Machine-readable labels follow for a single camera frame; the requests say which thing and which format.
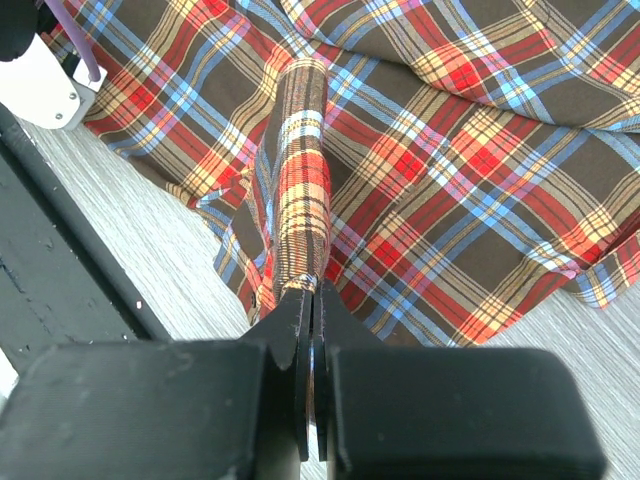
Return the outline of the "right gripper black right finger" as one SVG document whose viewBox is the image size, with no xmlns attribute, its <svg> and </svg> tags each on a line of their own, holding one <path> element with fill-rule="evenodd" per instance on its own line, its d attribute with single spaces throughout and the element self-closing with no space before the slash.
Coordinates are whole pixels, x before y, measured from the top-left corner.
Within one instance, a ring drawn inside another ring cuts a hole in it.
<svg viewBox="0 0 640 480">
<path fill-rule="evenodd" d="M 600 479 L 567 366 L 532 348 L 389 346 L 324 283 L 313 297 L 318 450 L 332 479 Z"/>
</svg>

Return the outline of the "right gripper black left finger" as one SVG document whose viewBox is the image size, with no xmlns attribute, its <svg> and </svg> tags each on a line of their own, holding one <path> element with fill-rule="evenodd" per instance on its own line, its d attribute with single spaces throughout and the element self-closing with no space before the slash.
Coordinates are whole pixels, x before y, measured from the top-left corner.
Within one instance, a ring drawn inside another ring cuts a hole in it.
<svg viewBox="0 0 640 480">
<path fill-rule="evenodd" d="M 1 414 L 5 479 L 297 479 L 312 296 L 236 340 L 56 347 Z"/>
</svg>

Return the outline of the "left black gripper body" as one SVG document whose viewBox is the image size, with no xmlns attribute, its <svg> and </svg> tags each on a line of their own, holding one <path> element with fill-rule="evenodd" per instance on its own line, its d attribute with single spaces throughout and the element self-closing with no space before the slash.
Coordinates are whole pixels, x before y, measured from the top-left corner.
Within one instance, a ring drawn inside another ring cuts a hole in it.
<svg viewBox="0 0 640 480">
<path fill-rule="evenodd" d="M 37 16 L 37 8 L 32 1 L 1 0 L 1 62 L 11 62 L 27 51 L 36 33 Z"/>
</svg>

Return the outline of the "plaid flannel long sleeve shirt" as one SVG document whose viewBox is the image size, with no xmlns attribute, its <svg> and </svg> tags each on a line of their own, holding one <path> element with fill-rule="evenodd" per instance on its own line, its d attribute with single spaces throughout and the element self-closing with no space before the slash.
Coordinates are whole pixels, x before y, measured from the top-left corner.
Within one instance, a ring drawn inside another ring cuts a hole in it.
<svg viewBox="0 0 640 480">
<path fill-rule="evenodd" d="M 86 126 L 219 238 L 257 322 L 332 281 L 390 343 L 471 346 L 639 278 L 635 1 L 71 1 Z"/>
</svg>

